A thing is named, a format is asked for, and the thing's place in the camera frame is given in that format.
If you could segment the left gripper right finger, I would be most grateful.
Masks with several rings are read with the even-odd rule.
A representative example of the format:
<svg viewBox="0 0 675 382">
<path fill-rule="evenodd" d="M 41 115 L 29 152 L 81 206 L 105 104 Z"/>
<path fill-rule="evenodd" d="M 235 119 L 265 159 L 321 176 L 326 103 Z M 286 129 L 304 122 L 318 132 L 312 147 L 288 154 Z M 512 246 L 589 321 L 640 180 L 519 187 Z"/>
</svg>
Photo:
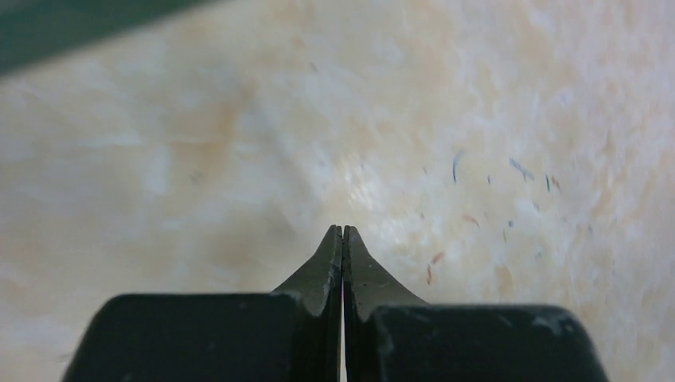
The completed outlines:
<svg viewBox="0 0 675 382">
<path fill-rule="evenodd" d="M 380 381 L 380 350 L 372 313 L 380 306 L 426 306 L 427 302 L 371 256 L 357 228 L 346 226 L 342 239 L 347 380 Z"/>
</svg>

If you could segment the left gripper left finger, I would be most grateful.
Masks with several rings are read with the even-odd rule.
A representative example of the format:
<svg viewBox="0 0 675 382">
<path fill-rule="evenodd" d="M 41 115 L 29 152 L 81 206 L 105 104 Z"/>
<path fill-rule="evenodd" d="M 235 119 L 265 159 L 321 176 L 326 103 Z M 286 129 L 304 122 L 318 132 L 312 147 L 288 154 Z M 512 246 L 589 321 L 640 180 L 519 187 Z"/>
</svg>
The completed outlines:
<svg viewBox="0 0 675 382">
<path fill-rule="evenodd" d="M 296 301 L 290 381 L 339 381 L 342 231 L 328 228 L 315 253 L 273 291 Z"/>
</svg>

